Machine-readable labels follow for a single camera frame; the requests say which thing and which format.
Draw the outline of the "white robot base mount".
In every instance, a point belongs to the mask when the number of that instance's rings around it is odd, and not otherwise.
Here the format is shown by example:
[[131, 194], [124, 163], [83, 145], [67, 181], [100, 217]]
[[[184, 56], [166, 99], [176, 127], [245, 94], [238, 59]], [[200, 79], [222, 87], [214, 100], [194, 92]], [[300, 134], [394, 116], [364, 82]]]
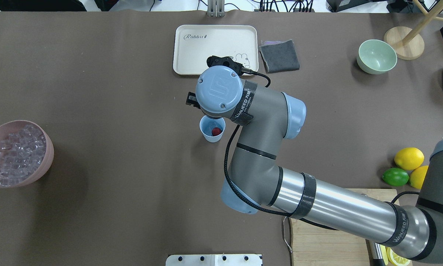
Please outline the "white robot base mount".
[[263, 266], [259, 254], [191, 254], [170, 255], [166, 266]]

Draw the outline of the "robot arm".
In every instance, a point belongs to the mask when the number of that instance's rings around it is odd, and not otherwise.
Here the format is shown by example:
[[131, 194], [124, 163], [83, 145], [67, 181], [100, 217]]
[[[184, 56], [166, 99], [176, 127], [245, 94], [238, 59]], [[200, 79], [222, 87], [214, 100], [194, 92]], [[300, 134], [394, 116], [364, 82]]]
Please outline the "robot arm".
[[297, 98], [216, 65], [199, 76], [186, 103], [242, 126], [231, 163], [224, 162], [226, 185], [239, 200], [225, 196], [229, 207], [307, 219], [388, 246], [406, 259], [443, 264], [443, 140], [430, 157], [415, 206], [401, 207], [277, 165], [282, 140], [295, 138], [305, 122], [306, 106]]

